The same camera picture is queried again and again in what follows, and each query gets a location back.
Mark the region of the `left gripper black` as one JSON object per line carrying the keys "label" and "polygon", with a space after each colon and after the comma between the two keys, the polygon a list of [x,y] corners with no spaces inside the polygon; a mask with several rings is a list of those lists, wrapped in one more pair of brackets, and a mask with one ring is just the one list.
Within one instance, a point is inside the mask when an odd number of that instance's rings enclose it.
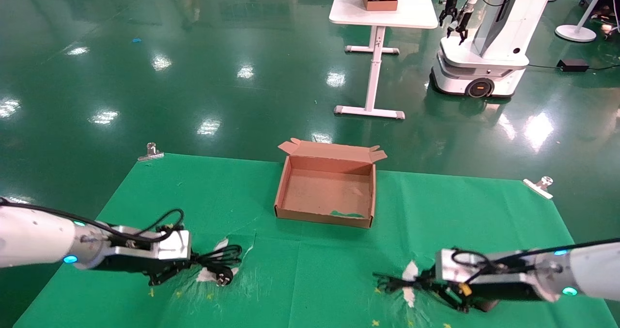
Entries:
{"label": "left gripper black", "polygon": [[161,260],[128,255],[110,255],[106,256],[94,268],[99,271],[141,273],[149,277],[149,286],[159,286],[194,264],[195,260],[192,259]]}

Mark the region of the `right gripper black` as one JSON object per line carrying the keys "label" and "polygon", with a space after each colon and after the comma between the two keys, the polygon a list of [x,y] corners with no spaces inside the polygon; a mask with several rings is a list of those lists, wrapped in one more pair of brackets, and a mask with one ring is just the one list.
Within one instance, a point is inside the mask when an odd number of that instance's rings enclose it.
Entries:
{"label": "right gripper black", "polygon": [[[542,301],[534,287],[521,280],[500,282],[465,282],[472,291],[476,301]],[[416,289],[438,291],[440,299],[452,309],[468,314],[471,310],[471,300],[460,291],[452,288],[442,288],[436,279],[436,270],[430,267],[421,271],[416,277]]]}

